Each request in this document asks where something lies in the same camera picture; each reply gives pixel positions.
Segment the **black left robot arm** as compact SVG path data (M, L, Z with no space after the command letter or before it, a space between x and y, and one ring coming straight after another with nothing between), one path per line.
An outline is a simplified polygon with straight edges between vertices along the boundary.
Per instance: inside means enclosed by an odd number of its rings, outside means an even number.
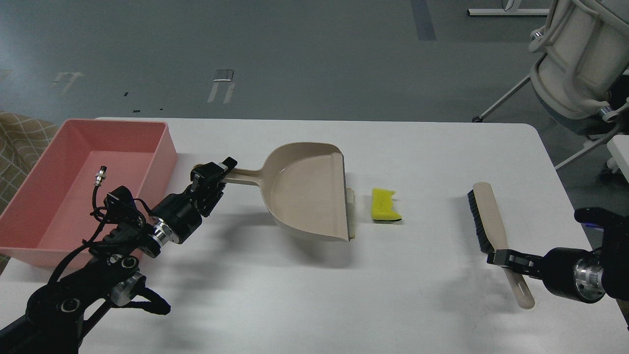
M126 186L108 193L102 206L93 204L96 231L31 294L25 314L1 330L1 352L76 354L111 309L168 314L170 304L146 286L134 252L156 258L169 242L184 243L220 201L236 165L231 157L197 165L181 193L167 195L153 208Z

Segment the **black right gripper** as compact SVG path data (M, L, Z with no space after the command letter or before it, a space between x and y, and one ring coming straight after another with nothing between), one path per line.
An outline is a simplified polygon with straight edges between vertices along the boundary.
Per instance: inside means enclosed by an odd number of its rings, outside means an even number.
M594 304L606 294L600 257L591 251L555 247L538 256L498 249L487 254L486 263L541 280L551 294L585 304Z

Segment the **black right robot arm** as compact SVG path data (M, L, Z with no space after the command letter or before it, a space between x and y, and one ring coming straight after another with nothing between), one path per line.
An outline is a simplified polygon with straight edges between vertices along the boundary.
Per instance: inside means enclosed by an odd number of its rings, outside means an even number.
M530 255L507 247L497 247L489 239L479 216L475 217L476 235L486 262L541 280L553 295L595 304L605 295L628 300L628 217L602 207L582 207L573 217L584 226L602 231L601 245L591 251L555 247L544 256Z

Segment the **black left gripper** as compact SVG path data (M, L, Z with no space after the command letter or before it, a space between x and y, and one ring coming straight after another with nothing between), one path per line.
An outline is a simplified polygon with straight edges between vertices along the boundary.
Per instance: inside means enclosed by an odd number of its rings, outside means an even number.
M220 201L223 191L218 190L219 185L236 166L237 161L232 157L220 163L195 166L190 172L190 190L167 195L149 212L153 242L157 245L185 242Z

